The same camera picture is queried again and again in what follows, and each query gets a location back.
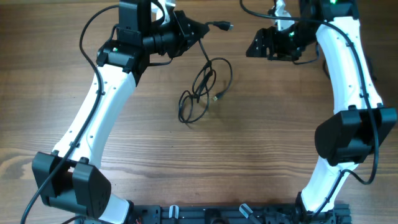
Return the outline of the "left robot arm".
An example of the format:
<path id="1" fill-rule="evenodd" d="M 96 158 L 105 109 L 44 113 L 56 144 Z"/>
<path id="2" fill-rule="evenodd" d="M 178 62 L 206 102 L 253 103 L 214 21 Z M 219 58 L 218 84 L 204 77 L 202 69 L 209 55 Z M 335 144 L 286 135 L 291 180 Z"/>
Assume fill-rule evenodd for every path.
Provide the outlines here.
<path id="1" fill-rule="evenodd" d="M 93 82 L 75 119 L 52 152 L 38 152 L 32 162 L 34 198 L 89 222 L 133 221 L 133 203 L 112 194 L 100 171 L 106 141 L 150 56 L 179 57 L 209 31 L 173 1 L 121 1 L 116 9 L 118 23 L 90 61 Z"/>

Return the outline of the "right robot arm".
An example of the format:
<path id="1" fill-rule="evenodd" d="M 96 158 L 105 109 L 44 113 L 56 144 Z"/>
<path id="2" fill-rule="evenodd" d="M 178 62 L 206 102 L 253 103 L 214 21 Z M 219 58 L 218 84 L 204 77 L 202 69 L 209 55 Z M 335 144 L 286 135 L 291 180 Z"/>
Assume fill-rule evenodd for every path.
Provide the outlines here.
<path id="1" fill-rule="evenodd" d="M 394 108 L 384 106 L 363 52 L 355 1 L 300 1 L 292 17 L 285 2 L 275 1 L 264 14 L 273 25 L 257 31 L 248 57 L 300 64 L 302 52 L 314 44 L 324 55 L 323 70 L 333 89 L 333 116 L 315 131 L 318 160 L 307 186 L 298 193 L 290 215 L 293 223 L 340 223 L 335 198 L 348 177 L 368 156 L 376 176 L 379 148 L 397 122 Z"/>

